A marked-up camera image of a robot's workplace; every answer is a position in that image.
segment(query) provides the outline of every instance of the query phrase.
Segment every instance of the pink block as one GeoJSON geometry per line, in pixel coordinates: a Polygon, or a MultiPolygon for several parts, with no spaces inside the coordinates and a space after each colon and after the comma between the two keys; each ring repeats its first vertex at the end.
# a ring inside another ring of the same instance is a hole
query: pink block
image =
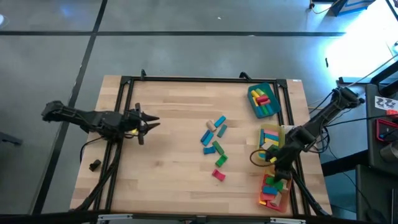
{"type": "Polygon", "coordinates": [[[225,179],[225,175],[220,173],[217,169],[214,169],[212,175],[216,177],[219,181],[223,181],[225,179]]]}
{"type": "Polygon", "coordinates": [[[273,136],[279,136],[279,134],[278,134],[278,132],[276,132],[276,131],[270,131],[270,130],[264,130],[264,132],[266,133],[266,134],[271,134],[271,135],[273,135],[273,136]]]}

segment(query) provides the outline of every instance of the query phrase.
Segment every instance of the green block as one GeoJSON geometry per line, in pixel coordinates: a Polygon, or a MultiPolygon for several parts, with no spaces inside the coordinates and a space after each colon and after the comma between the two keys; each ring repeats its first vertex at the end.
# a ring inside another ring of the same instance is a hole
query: green block
{"type": "Polygon", "coordinates": [[[259,96],[264,96],[264,95],[265,95],[265,93],[264,93],[262,90],[260,90],[260,89],[256,89],[255,91],[256,91],[256,93],[257,93],[259,96]]]}
{"type": "Polygon", "coordinates": [[[214,147],[216,147],[216,150],[217,150],[217,152],[218,152],[220,155],[223,155],[223,154],[224,154],[223,148],[220,146],[220,144],[218,144],[217,141],[213,141],[213,145],[214,145],[214,147]]]}
{"type": "Polygon", "coordinates": [[[268,184],[268,185],[274,184],[274,178],[273,177],[267,177],[266,184],[268,184]]]}
{"type": "Polygon", "coordinates": [[[225,154],[222,154],[221,157],[217,160],[216,166],[221,167],[227,159],[228,159],[228,157],[225,154]]]}
{"type": "Polygon", "coordinates": [[[263,112],[266,116],[269,114],[265,105],[260,106],[260,108],[262,109],[262,112],[263,112]]]}
{"type": "Polygon", "coordinates": [[[224,134],[226,128],[227,128],[227,125],[223,124],[223,126],[221,127],[221,129],[218,131],[218,134],[217,134],[217,136],[219,138],[223,137],[223,134],[224,134]]]}
{"type": "Polygon", "coordinates": [[[278,181],[274,183],[272,186],[278,189],[278,191],[281,191],[284,188],[284,183],[282,181],[278,181]]]}

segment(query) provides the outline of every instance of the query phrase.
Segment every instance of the blue block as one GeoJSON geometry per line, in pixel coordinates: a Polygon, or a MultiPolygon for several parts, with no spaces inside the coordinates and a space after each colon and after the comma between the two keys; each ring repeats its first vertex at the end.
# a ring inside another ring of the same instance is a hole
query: blue block
{"type": "Polygon", "coordinates": [[[277,195],[278,194],[278,190],[276,188],[273,188],[273,187],[263,186],[262,193],[277,195]]]}
{"type": "Polygon", "coordinates": [[[209,133],[206,137],[206,139],[202,142],[204,146],[207,146],[209,144],[209,142],[211,141],[211,139],[213,138],[214,134],[213,133],[209,133]]]}
{"type": "Polygon", "coordinates": [[[264,130],[260,130],[260,146],[264,144],[264,130]]]}
{"type": "Polygon", "coordinates": [[[210,133],[211,133],[211,131],[209,129],[207,129],[206,133],[203,135],[203,137],[200,139],[200,141],[203,142],[207,138],[207,135],[209,135],[210,133]]]}
{"type": "Polygon", "coordinates": [[[207,155],[210,153],[215,153],[215,152],[216,152],[216,147],[214,147],[214,146],[203,148],[204,155],[207,155]]]}
{"type": "Polygon", "coordinates": [[[264,112],[262,112],[261,107],[257,106],[256,110],[257,110],[257,113],[259,114],[260,117],[263,117],[265,115],[264,112]]]}
{"type": "Polygon", "coordinates": [[[271,104],[267,104],[266,108],[267,108],[267,111],[268,111],[269,114],[274,114],[274,111],[271,108],[271,104]]]}
{"type": "Polygon", "coordinates": [[[274,141],[279,142],[279,137],[278,137],[278,136],[275,136],[275,135],[271,135],[271,134],[267,134],[267,133],[266,133],[266,135],[265,135],[264,137],[267,138],[267,139],[271,139],[271,140],[274,140],[274,141]]]}
{"type": "Polygon", "coordinates": [[[214,124],[214,126],[216,126],[216,128],[218,128],[218,126],[220,126],[224,121],[225,121],[225,117],[224,116],[221,116],[217,121],[216,121],[216,123],[214,124]]]}

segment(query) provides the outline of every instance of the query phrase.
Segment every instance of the light blue block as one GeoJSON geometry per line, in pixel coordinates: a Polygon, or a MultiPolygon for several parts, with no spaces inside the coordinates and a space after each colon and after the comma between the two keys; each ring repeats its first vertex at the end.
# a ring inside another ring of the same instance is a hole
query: light blue block
{"type": "Polygon", "coordinates": [[[216,123],[214,124],[214,126],[216,126],[216,128],[218,128],[218,126],[220,126],[224,121],[225,121],[225,116],[221,116],[216,123]]]}

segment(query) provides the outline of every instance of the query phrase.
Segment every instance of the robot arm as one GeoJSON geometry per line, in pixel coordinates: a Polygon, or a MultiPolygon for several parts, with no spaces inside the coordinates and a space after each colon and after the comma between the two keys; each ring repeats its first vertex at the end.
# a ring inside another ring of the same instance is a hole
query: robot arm
{"type": "Polygon", "coordinates": [[[123,138],[125,132],[137,129],[139,144],[144,144],[144,135],[160,123],[148,124],[147,121],[158,117],[146,115],[140,104],[127,111],[126,115],[114,111],[82,111],[62,104],[61,101],[47,103],[42,112],[44,121],[66,121],[79,125],[85,132],[97,132],[106,140],[123,138]]]}

